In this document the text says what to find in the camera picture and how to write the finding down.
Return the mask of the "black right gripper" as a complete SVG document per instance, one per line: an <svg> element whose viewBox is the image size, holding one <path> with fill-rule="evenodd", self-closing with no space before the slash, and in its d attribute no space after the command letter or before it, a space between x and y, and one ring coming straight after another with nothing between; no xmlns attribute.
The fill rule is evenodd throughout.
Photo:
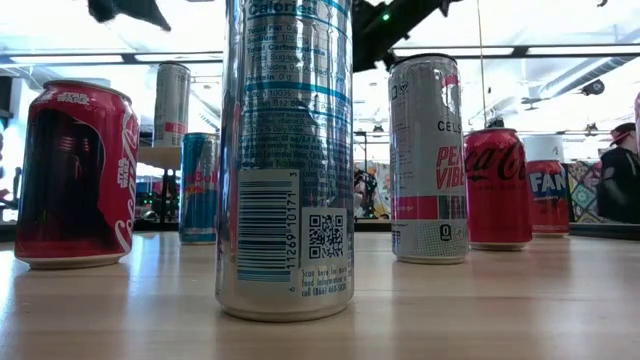
<svg viewBox="0 0 640 360"><path fill-rule="evenodd" d="M395 1L355 0L352 6L353 72L373 69L401 38Z"/></svg>

